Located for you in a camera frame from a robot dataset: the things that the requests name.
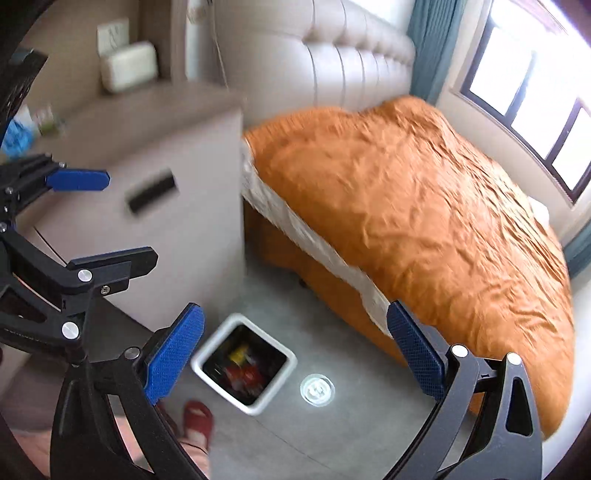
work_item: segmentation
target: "nightstand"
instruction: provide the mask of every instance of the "nightstand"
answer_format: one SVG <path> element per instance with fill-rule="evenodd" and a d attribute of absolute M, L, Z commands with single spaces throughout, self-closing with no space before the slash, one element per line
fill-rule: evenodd
<path fill-rule="evenodd" d="M 241 106 L 238 94 L 195 82 L 99 99 L 35 149 L 69 167 L 104 168 L 111 184 L 45 195 L 19 218 L 20 231 L 65 262 L 153 247 L 156 268 L 108 297 L 150 330 L 190 301 L 225 317 L 244 275 Z"/>

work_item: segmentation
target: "blue finger pad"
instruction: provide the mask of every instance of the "blue finger pad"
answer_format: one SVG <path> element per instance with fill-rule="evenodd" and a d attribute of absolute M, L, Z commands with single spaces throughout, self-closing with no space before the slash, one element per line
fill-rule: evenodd
<path fill-rule="evenodd" d="M 431 347 L 413 317 L 400 302 L 392 302 L 386 316 L 388 330 L 396 340 L 414 378 L 426 395 L 440 401 L 445 396 L 445 365 Z"/>
<path fill-rule="evenodd" d="M 56 192 L 99 192 L 109 186 L 111 178 L 103 170 L 62 168 L 47 177 L 47 186 Z"/>
<path fill-rule="evenodd" d="M 152 405 L 166 397 L 189 361 L 205 327 L 205 315 L 198 305 L 186 311 L 173 332 L 148 364 L 144 392 Z"/>

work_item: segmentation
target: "tufted headboard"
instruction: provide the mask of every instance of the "tufted headboard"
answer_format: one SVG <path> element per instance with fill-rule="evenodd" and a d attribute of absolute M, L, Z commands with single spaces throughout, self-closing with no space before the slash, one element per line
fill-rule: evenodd
<path fill-rule="evenodd" d="M 413 42 L 349 0 L 214 0 L 212 30 L 245 125 L 321 105 L 361 110 L 408 93 Z"/>

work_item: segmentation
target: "window frame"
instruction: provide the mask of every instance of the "window frame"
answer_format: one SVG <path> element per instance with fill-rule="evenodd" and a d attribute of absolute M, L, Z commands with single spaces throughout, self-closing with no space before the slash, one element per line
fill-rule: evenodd
<path fill-rule="evenodd" d="M 575 185 L 575 187 L 573 189 L 569 188 L 569 186 L 562 179 L 562 177 L 560 176 L 558 171 L 553 167 L 552 163 L 554 162 L 554 160 L 558 156 L 560 150 L 562 149 L 562 147 L 564 145 L 564 142 L 566 141 L 567 137 L 569 136 L 570 130 L 572 129 L 574 122 L 577 119 L 577 116 L 578 116 L 581 108 L 585 109 L 585 111 L 587 112 L 587 114 L 589 116 L 591 116 L 591 111 L 581 101 L 580 98 L 577 98 L 574 102 L 573 107 L 571 108 L 569 117 L 568 117 L 566 123 L 564 124 L 564 127 L 563 127 L 562 131 L 560 132 L 560 135 L 558 135 L 558 138 L 557 138 L 555 144 L 553 145 L 552 149 L 548 153 L 548 156 L 546 158 L 542 158 L 542 156 L 540 156 L 539 153 L 536 152 L 536 150 L 528 143 L 528 141 L 525 138 L 523 138 L 511 126 L 511 124 L 513 123 L 513 120 L 515 119 L 515 117 L 517 115 L 519 108 L 521 107 L 521 104 L 523 103 L 523 100 L 525 99 L 525 93 L 527 91 L 528 82 L 530 81 L 530 77 L 534 71 L 535 62 L 537 60 L 537 53 L 535 51 L 533 51 L 533 53 L 532 53 L 530 65 L 528 66 L 525 77 L 524 77 L 523 81 L 521 82 L 519 88 L 515 92 L 515 96 L 513 97 L 513 100 L 511 101 L 511 104 L 509 105 L 509 108 L 507 109 L 507 112 L 505 115 L 498 112 L 493 106 L 488 104 L 485 100 L 483 100 L 482 98 L 480 98 L 478 95 L 476 95 L 475 93 L 473 93 L 470 90 L 470 87 L 472 86 L 472 82 L 474 81 L 474 77 L 476 76 L 476 71 L 478 70 L 478 67 L 480 66 L 480 61 L 482 60 L 484 52 L 488 46 L 488 42 L 491 38 L 492 31 L 495 27 L 498 27 L 498 25 L 492 19 L 490 9 L 488 9 L 485 26 L 482 31 L 482 36 L 480 38 L 480 41 L 478 42 L 478 46 L 476 48 L 476 51 L 475 51 L 474 56 L 472 58 L 472 61 L 470 62 L 470 66 L 466 72 L 466 75 L 465 75 L 462 85 L 460 87 L 459 93 L 462 96 L 464 96 L 466 99 L 470 100 L 472 103 L 474 103 L 475 105 L 477 105 L 478 107 L 483 109 L 486 113 L 488 113 L 490 116 L 492 116 L 497 122 L 499 122 L 511 135 L 513 135 L 538 160 L 538 162 L 552 175 L 554 180 L 558 183 L 560 188 L 565 192 L 566 196 L 569 198 L 569 200 L 572 202 L 572 204 L 575 204 L 577 202 L 577 200 L 579 199 L 579 197 L 581 196 L 581 194 L 583 193 L 583 191 L 585 190 L 585 188 L 589 185 L 589 182 L 591 181 L 591 159 L 589 161 L 589 164 L 587 165 L 587 168 L 585 169 L 585 172 L 583 173 L 583 175 L 581 176 L 581 178 L 579 179 L 579 181 L 577 182 L 577 184 Z"/>

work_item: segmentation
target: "gray tile floor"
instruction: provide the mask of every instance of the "gray tile floor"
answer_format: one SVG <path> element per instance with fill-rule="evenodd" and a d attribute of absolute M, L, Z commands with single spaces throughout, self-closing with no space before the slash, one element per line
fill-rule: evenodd
<path fill-rule="evenodd" d="M 236 472 L 243 480 L 383 478 L 434 404 L 421 393 L 409 370 L 336 317 L 312 291 L 299 285 L 293 273 L 262 265 L 252 256 L 245 292 L 234 310 L 292 349 L 298 366 L 258 417 L 241 413 L 189 369 L 183 372 L 165 404 L 177 421 L 190 398 L 202 400 L 212 410 L 213 478 L 230 480 Z M 98 303 L 95 318 L 89 335 L 91 359 L 112 358 L 149 337 L 143 327 L 105 301 Z M 208 321 L 210 333 L 220 320 Z M 48 363 L 34 359 L 27 365 L 27 372 L 0 405 L 9 423 L 21 428 L 51 424 L 48 406 L 57 400 L 60 368 L 56 365 L 52 383 Z M 326 407 L 315 408 L 300 396 L 300 383 L 311 373 L 322 373 L 335 385 L 335 400 Z M 43 395 L 35 395 L 37 403 L 44 399 L 44 407 L 37 404 L 27 410 L 18 399 L 35 382 L 44 388 Z M 458 458 L 471 425 L 467 418 L 447 464 Z"/>

